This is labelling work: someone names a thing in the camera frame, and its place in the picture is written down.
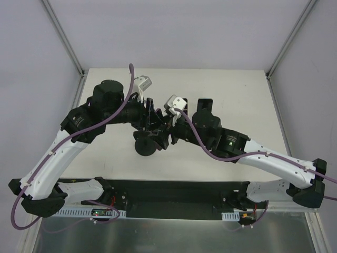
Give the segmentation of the black smartphone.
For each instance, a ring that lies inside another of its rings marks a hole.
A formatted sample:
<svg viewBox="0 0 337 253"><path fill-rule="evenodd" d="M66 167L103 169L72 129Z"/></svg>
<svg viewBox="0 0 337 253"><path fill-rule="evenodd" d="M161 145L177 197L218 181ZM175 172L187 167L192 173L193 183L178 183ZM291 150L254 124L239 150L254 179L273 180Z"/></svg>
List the black smartphone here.
<svg viewBox="0 0 337 253"><path fill-rule="evenodd" d="M211 98L199 98L197 101L197 111L207 110L212 112L213 99Z"/></svg>
<svg viewBox="0 0 337 253"><path fill-rule="evenodd" d="M179 103L180 103L179 108L181 110L183 110L183 111L188 110L188 99L187 98L180 98Z"/></svg>

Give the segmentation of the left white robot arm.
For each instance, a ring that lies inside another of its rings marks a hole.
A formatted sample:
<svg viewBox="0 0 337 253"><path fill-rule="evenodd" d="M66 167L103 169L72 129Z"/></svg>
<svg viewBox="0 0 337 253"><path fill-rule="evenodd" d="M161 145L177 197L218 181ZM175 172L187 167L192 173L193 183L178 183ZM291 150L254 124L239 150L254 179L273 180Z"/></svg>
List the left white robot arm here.
<svg viewBox="0 0 337 253"><path fill-rule="evenodd" d="M105 133L109 124L129 123L136 129L133 135L139 155L150 156L159 148L148 134L152 125L161 121L160 112L154 109L151 99L143 98L151 84L151 79L142 75L132 79L127 94L118 81L104 80L95 86L84 104L69 111L39 164L27 176L9 182L18 197L15 203L42 218L54 215L68 203L93 200L99 205L113 205L112 186L102 177L75 183L60 183L59 178L77 155Z"/></svg>

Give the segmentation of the black folding phone stand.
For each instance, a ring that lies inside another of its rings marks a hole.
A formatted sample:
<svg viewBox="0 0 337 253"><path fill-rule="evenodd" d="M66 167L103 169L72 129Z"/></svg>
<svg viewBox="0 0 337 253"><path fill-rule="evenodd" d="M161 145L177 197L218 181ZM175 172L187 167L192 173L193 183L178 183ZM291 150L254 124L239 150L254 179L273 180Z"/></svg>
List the black folding phone stand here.
<svg viewBox="0 0 337 253"><path fill-rule="evenodd" d="M197 118L200 116L200 112L201 112L200 110L197 110L197 111L194 113L193 117L197 119Z"/></svg>

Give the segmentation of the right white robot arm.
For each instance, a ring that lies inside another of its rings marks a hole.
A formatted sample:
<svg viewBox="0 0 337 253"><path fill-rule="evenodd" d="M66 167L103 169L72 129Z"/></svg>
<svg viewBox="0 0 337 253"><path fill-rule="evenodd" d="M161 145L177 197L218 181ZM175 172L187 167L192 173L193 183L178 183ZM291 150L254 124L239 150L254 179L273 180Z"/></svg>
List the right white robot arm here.
<svg viewBox="0 0 337 253"><path fill-rule="evenodd" d="M237 194L243 208L268 200L292 200L307 208L319 208L325 194L323 178L326 162L322 159L305 161L271 150L245 134L221 126L220 118L209 110L195 112L191 119L177 111L178 119L162 124L154 131L153 140L162 148L168 138L200 146L211 158L261 169L278 177L267 182L250 182Z"/></svg>

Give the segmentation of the black round-base phone holder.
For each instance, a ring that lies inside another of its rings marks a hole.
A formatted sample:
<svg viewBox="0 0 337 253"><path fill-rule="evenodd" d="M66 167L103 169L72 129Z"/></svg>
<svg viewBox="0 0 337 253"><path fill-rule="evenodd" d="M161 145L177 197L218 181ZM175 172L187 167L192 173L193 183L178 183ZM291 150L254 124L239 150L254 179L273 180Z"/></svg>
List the black round-base phone holder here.
<svg viewBox="0 0 337 253"><path fill-rule="evenodd" d="M156 142L151 138L151 132L135 131L133 137L135 139L135 151L144 157L153 155L157 150Z"/></svg>

